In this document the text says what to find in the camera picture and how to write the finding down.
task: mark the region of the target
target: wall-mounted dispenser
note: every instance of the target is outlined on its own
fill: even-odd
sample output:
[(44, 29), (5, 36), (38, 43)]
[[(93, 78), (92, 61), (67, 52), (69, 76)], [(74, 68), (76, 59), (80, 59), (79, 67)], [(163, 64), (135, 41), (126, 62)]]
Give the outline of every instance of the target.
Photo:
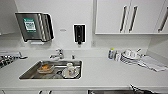
[(41, 40), (47, 42), (54, 38), (51, 18), (42, 13), (15, 13), (25, 42)]
[(78, 45), (81, 45), (82, 42), (85, 42), (85, 25), (74, 25), (75, 31), (75, 42)]

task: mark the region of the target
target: cabinet handle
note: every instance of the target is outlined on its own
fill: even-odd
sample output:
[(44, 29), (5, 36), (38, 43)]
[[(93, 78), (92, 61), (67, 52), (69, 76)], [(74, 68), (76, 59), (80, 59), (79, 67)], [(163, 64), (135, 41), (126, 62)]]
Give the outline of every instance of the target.
[(161, 24), (160, 28), (158, 29), (158, 32), (160, 32), (160, 31), (163, 30), (163, 27), (164, 27), (164, 25), (165, 25), (165, 23), (166, 23), (167, 17), (168, 17), (168, 7), (167, 7), (166, 14), (165, 14), (165, 16), (164, 16), (164, 19), (163, 19), (163, 21), (162, 21), (162, 24)]
[(3, 94), (6, 94), (4, 90), (2, 90)]
[(51, 94), (51, 93), (52, 93), (52, 91), (50, 90), (48, 94)]
[(124, 7), (123, 17), (122, 17), (122, 22), (121, 22), (121, 28), (120, 28), (120, 33), (123, 30), (123, 25), (124, 25), (126, 11), (127, 11), (127, 6)]
[(39, 92), (39, 94), (41, 94), (42, 93), (42, 90)]
[(132, 31), (132, 27), (133, 27), (133, 24), (134, 24), (134, 20), (135, 20), (135, 15), (136, 15), (137, 8), (138, 8), (137, 6), (134, 7), (134, 13), (133, 13), (133, 16), (132, 16), (132, 21), (131, 21), (131, 25), (130, 25), (129, 32)]

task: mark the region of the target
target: stainless steel sink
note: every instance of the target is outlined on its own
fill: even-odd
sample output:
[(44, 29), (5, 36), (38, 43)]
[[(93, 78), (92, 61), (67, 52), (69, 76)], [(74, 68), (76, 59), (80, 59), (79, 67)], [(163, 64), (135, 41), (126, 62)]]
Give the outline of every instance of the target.
[[(67, 68), (66, 64), (72, 63), (74, 67), (79, 69), (79, 74), (74, 78), (65, 78), (62, 76), (62, 71)], [(51, 73), (41, 74), (37, 69), (43, 64), (54, 65), (54, 71)], [(39, 61), (27, 72), (25, 72), (19, 79), (79, 79), (81, 77), (82, 61)]]

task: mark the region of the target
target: black soap dispenser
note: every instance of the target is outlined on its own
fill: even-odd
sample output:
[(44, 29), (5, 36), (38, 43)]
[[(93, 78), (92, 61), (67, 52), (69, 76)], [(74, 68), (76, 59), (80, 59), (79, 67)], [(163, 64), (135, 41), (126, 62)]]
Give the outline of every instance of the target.
[(75, 42), (78, 45), (81, 45), (82, 42), (85, 42), (85, 25), (74, 25), (75, 31)]

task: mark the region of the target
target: white wall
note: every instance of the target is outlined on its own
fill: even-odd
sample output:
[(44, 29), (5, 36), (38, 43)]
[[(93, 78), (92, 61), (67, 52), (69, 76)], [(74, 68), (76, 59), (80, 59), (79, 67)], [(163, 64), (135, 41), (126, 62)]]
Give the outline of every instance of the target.
[(167, 63), (168, 35), (154, 35), (151, 39), (147, 54), (153, 56), (156, 59), (161, 56), (160, 60), (163, 60), (162, 62)]
[[(31, 45), (23, 42), (20, 33), (3, 35), (0, 36), (0, 50), (148, 48), (152, 35), (95, 35), (96, 13), (93, 1), (95, 0), (15, 0), (19, 12), (49, 13), (55, 38), (44, 45)], [(74, 24), (86, 24), (86, 42), (81, 48), (74, 42)], [(60, 29), (66, 29), (66, 32), (61, 32)]]
[(15, 0), (19, 12), (49, 13), (54, 39), (48, 49), (78, 49), (74, 42), (74, 24), (86, 25), (86, 43), (80, 49), (90, 48), (92, 0)]

